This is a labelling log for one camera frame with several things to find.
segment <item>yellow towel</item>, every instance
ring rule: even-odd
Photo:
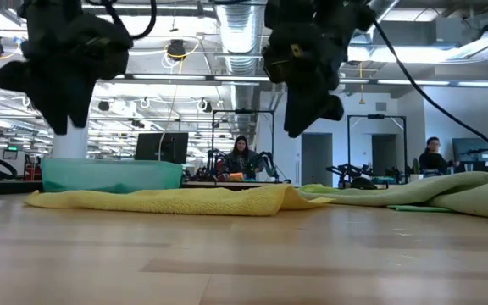
[[[288,185],[246,191],[180,189],[137,191],[126,195],[98,191],[67,191],[29,195],[25,203],[42,208],[91,208],[161,214],[270,216],[280,210],[317,208],[331,199],[306,200]]]

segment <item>ceiling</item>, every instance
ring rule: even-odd
[[[119,13],[131,33],[139,33],[147,26],[146,15],[148,0],[120,0]],[[458,47],[476,38],[481,26],[488,22],[488,1],[419,1],[401,0],[392,3],[392,8],[382,21],[393,44],[400,47],[438,45],[457,45]],[[169,2],[158,0],[159,16],[152,33],[145,39],[137,41],[130,51],[127,67],[129,74],[179,74],[184,75],[228,75],[235,71],[238,59],[250,58],[260,61],[259,51],[267,45],[269,29],[257,28],[258,42],[253,49],[230,56],[231,49],[242,43],[241,32],[233,33],[233,41],[228,40],[224,29],[220,28],[219,18],[212,6],[204,3],[205,16],[197,14],[196,2]],[[94,13],[102,14],[99,8],[88,8]],[[449,27],[453,33],[442,30]],[[11,60],[21,60],[20,39],[26,36],[26,27],[22,19],[13,15],[13,10],[0,8],[0,36],[5,47],[4,58],[0,67]],[[188,56],[181,64],[167,59],[165,48],[170,40],[182,39]],[[363,48],[352,44],[354,50]],[[377,51],[384,43],[373,33],[369,51]],[[350,51],[351,57],[358,55]],[[247,75],[264,75],[261,63],[248,67]],[[407,64],[408,70],[415,78],[421,80],[488,80],[488,62],[471,64]],[[377,78],[389,80],[404,79],[401,71],[392,60],[383,62],[365,60],[355,64],[343,64],[341,72],[345,77]],[[204,102],[210,103],[214,110],[234,110],[246,105],[246,108],[263,109],[268,105],[259,103],[258,92],[271,90],[269,86],[257,83],[245,86],[234,86],[231,83],[186,83],[186,84],[137,84],[125,82],[104,82],[97,84],[90,112],[90,151],[91,156],[129,157],[133,153],[136,134],[141,131],[187,131],[192,135],[194,147],[190,155],[199,158],[208,150],[208,141],[212,128],[212,114],[202,111]],[[244,94],[242,88],[250,94]],[[363,86],[347,84],[346,94],[355,92],[388,92],[394,98],[405,94],[410,89],[406,86]],[[99,109],[100,102],[108,102],[109,111]],[[32,107],[29,100],[21,93],[0,90],[0,143],[11,142],[25,145],[30,153],[49,154],[52,142],[51,131],[40,114]],[[142,122],[145,127],[137,128],[130,118]],[[180,122],[168,123],[168,120],[179,119]],[[254,122],[257,116],[217,114],[220,126],[216,130],[216,146],[223,149],[232,147],[232,138],[244,134],[251,138],[255,133]]]

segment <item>person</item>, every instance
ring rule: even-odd
[[[419,156],[419,166],[422,170],[435,170],[439,174],[447,174],[447,168],[453,166],[453,161],[447,162],[440,155],[440,139],[432,136],[427,140],[427,148]]]
[[[243,173],[246,179],[255,179],[256,173],[262,172],[264,169],[264,161],[254,160],[257,153],[249,149],[247,145],[247,138],[239,136],[236,138],[233,151],[227,156],[222,167],[224,174]]]

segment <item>dark hair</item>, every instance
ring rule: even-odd
[[[440,139],[438,139],[437,136],[432,136],[430,137],[428,140],[427,140],[427,148],[424,149],[424,151],[427,153],[429,151],[429,144],[432,142],[432,141],[438,141],[440,142]]]
[[[244,148],[243,152],[239,152],[238,148],[236,148],[236,143],[238,141],[243,140],[246,143],[246,148]],[[247,153],[249,152],[249,149],[247,147],[247,138],[245,136],[238,136],[235,140],[235,146],[233,147],[233,154],[243,154],[244,156],[247,156]]]

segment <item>wooden surface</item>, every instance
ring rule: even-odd
[[[342,206],[176,216],[0,199],[0,304],[488,304],[488,219]]]

